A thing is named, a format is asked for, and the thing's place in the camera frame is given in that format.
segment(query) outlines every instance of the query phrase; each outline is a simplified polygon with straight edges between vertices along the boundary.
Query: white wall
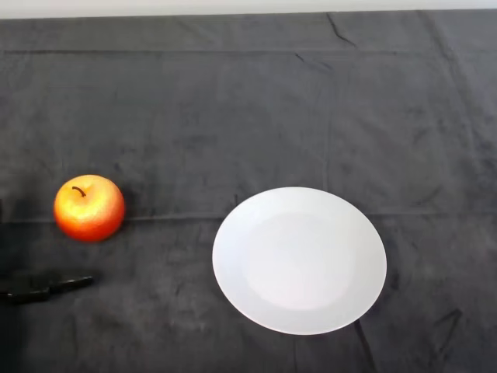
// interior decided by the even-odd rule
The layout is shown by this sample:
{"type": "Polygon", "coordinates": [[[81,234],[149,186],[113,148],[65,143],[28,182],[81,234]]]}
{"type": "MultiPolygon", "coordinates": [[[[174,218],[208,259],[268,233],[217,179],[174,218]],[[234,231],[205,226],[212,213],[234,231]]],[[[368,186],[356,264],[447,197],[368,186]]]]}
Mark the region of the white wall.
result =
{"type": "Polygon", "coordinates": [[[0,0],[0,18],[497,8],[497,0],[0,0]]]}

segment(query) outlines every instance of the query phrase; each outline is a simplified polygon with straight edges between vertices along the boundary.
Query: toy apple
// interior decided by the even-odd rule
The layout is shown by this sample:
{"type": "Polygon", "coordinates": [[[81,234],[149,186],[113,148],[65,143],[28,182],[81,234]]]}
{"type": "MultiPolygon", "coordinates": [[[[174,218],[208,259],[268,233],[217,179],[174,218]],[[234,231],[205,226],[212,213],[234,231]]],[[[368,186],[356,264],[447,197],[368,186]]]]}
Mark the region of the toy apple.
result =
{"type": "Polygon", "coordinates": [[[97,175],[66,182],[54,202],[55,221],[73,239],[97,242],[111,236],[124,219],[124,198],[112,181],[97,175]]]}

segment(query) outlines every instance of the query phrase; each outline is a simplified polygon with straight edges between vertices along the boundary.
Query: plate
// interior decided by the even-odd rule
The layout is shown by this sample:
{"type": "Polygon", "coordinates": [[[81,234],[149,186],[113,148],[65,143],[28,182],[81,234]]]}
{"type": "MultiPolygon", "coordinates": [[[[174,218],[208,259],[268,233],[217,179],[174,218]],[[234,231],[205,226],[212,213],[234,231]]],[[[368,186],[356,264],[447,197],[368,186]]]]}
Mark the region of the plate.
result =
{"type": "Polygon", "coordinates": [[[320,334],[361,317],[387,273],[371,222],[333,194],[268,190],[238,205],[214,240],[214,274],[243,315],[289,334],[320,334]]]}

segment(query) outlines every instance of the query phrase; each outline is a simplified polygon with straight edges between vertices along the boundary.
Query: black tool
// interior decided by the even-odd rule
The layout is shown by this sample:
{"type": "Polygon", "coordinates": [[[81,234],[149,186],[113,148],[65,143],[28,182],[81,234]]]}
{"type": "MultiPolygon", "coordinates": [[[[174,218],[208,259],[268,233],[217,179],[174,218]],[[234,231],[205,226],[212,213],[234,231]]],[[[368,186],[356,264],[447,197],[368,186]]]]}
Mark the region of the black tool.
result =
{"type": "Polygon", "coordinates": [[[0,278],[0,300],[12,304],[43,302],[54,294],[84,288],[93,281],[92,275],[79,270],[50,270],[0,278]]]}

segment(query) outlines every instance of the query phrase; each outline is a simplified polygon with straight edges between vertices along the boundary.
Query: black plastic object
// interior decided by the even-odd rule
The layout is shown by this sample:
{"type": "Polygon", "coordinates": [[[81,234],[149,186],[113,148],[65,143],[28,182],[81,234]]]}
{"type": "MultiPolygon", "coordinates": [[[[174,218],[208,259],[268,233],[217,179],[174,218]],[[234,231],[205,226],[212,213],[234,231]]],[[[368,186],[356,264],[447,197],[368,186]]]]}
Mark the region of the black plastic object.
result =
{"type": "Polygon", "coordinates": [[[89,286],[94,277],[88,272],[47,271],[0,279],[0,299],[12,304],[46,301],[54,294],[89,286]]]}

